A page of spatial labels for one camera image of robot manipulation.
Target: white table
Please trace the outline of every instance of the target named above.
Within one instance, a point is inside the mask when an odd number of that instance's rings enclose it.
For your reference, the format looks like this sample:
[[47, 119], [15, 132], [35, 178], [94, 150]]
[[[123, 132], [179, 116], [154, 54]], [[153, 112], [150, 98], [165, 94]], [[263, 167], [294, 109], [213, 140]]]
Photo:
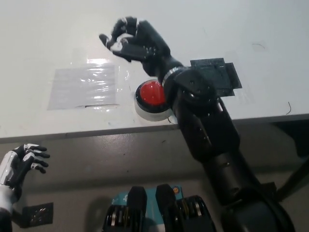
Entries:
[[[129, 15], [147, 19], [184, 65], [234, 63], [243, 88], [224, 98], [233, 120], [308, 118], [308, 11], [305, 0], [3, 0], [0, 142], [175, 128], [136, 114], [133, 95], [147, 75], [98, 39]], [[99, 58], [119, 66], [119, 105], [47, 110], [55, 70]]]

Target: red button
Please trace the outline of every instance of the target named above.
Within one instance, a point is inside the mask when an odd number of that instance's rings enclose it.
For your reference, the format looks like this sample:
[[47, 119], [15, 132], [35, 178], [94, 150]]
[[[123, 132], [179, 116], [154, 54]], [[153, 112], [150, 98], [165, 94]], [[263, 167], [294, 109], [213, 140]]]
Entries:
[[165, 95], [162, 85], [158, 81], [148, 81], [140, 88], [141, 98], [150, 105], [165, 103]]

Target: white robotic hand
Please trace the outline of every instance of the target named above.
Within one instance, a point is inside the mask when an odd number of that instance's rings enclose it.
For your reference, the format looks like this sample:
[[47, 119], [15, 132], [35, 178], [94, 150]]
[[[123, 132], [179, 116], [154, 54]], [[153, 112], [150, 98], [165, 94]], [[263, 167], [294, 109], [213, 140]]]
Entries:
[[21, 145], [9, 151], [0, 164], [0, 210], [12, 214], [13, 204], [22, 194], [22, 184], [31, 169], [46, 173], [48, 164], [43, 161], [49, 158], [47, 149], [36, 144]]

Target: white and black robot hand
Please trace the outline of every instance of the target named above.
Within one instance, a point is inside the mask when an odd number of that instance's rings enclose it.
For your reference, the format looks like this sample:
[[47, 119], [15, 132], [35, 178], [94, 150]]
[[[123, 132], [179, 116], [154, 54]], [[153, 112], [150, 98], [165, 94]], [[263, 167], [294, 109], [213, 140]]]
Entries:
[[22, 194], [22, 184], [31, 169], [46, 173], [48, 164], [43, 161], [49, 158], [47, 149], [36, 144], [25, 144], [9, 151], [0, 164], [0, 212], [10, 215], [13, 204]]
[[100, 40], [114, 55], [127, 61], [140, 61], [149, 76], [157, 76], [160, 83], [169, 70], [183, 66], [170, 55], [169, 46], [161, 35], [143, 19], [119, 19], [111, 36], [99, 35]]

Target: big red button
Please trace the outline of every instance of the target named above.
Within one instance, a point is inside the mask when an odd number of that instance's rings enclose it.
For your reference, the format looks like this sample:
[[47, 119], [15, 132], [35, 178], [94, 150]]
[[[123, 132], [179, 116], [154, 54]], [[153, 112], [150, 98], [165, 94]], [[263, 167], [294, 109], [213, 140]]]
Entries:
[[137, 88], [135, 103], [138, 114], [147, 120], [160, 121], [170, 115], [163, 87], [157, 80], [146, 81]]
[[165, 95], [162, 85], [158, 81], [148, 81], [140, 88], [140, 97], [150, 105], [165, 104]]

